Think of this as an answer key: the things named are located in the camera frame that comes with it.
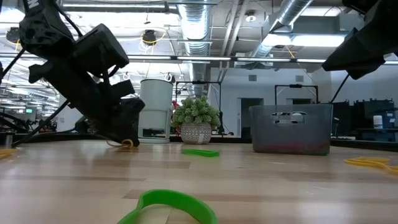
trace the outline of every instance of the succulent plant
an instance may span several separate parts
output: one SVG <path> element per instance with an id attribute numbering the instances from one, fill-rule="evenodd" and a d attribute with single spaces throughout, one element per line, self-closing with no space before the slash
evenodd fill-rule
<path id="1" fill-rule="evenodd" d="M 220 126 L 219 111 L 210 106 L 207 97 L 187 98 L 182 101 L 173 115 L 172 127 L 181 127 L 183 123 L 209 123 L 212 129 Z"/>

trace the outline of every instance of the wooden table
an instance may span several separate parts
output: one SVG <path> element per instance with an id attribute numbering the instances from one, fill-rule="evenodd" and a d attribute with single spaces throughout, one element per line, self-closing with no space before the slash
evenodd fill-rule
<path id="1" fill-rule="evenodd" d="M 183 155 L 182 144 L 141 145 L 118 152 L 104 141 L 26 144 L 0 161 L 0 223 L 117 223 L 149 189 L 173 189 L 204 200 L 221 224 L 398 223 L 398 178 L 343 163 L 393 152 L 333 147 L 329 156 L 258 154 L 250 144 L 189 148 L 219 158 Z M 140 224 L 197 223 L 165 206 L 142 212 Z"/>

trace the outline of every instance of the green object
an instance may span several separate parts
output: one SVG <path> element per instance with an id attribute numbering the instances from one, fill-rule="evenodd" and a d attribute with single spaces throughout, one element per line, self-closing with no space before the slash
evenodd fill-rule
<path id="1" fill-rule="evenodd" d="M 149 190 L 140 195 L 137 207 L 118 224 L 135 224 L 141 209 L 149 205 L 169 205 L 183 210 L 201 224 L 218 224 L 214 211 L 201 200 L 174 190 Z"/>
<path id="2" fill-rule="evenodd" d="M 182 106 L 175 109 L 171 125 L 179 128 L 183 123 L 208 123 L 212 129 L 216 129 L 221 125 L 219 115 L 220 112 L 209 105 L 207 97 L 187 98 L 182 101 Z"/>
<path id="3" fill-rule="evenodd" d="M 216 157 L 219 156 L 220 153 L 218 151 L 209 151 L 209 150 L 199 150 L 199 149 L 182 149 L 182 154 L 191 154 L 205 157 Z"/>

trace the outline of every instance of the metal frame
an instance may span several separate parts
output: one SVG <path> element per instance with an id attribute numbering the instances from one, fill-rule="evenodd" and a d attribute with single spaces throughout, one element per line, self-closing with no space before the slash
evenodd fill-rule
<path id="1" fill-rule="evenodd" d="M 224 125 L 223 125 L 223 112 L 221 112 L 221 82 L 206 82 L 206 81 L 192 81 L 192 82 L 175 82 L 175 101 L 177 102 L 177 93 L 178 93 L 178 84 L 180 83 L 191 83 L 193 85 L 203 85 L 203 84 L 218 84 L 220 86 L 220 90 L 218 91 L 218 98 L 220 99 L 218 101 L 218 111 L 220 112 L 220 131 L 219 134 L 224 137 L 223 131 L 224 131 Z"/>
<path id="2" fill-rule="evenodd" d="M 0 53 L 0 58 L 14 58 L 16 53 L 3 52 Z M 320 64 L 326 59 L 308 59 L 308 58 L 251 58 L 251 57 L 212 57 L 212 56 L 176 56 L 176 55 L 127 55 L 131 62 L 147 63 L 151 61 L 160 62 L 283 62 L 283 63 L 314 63 Z M 40 59 L 36 55 L 24 54 L 21 58 Z M 384 65 L 398 65 L 398 60 L 386 61 Z"/>
<path id="3" fill-rule="evenodd" d="M 274 92 L 275 92 L 275 105 L 277 105 L 277 89 L 278 87 L 289 87 L 289 88 L 303 88 L 303 87 L 312 87 L 315 89 L 315 97 L 317 98 L 317 102 L 319 103 L 319 94 L 318 94 L 318 86 L 317 85 L 300 85 L 300 84 L 291 84 L 291 85 L 275 85 Z"/>

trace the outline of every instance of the green rubber band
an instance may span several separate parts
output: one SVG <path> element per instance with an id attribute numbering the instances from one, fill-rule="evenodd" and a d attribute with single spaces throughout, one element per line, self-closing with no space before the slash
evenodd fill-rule
<path id="1" fill-rule="evenodd" d="M 139 212 L 149 205 L 168 205 L 187 212 L 201 224 L 218 224 L 214 211 L 201 200 L 174 190 L 149 190 L 140 195 L 137 207 L 118 224 L 135 224 Z"/>
<path id="2" fill-rule="evenodd" d="M 198 156 L 205 157 L 216 157 L 219 156 L 220 153 L 218 151 L 210 151 L 210 150 L 199 150 L 199 149 L 182 149 L 182 154 L 192 154 Z"/>

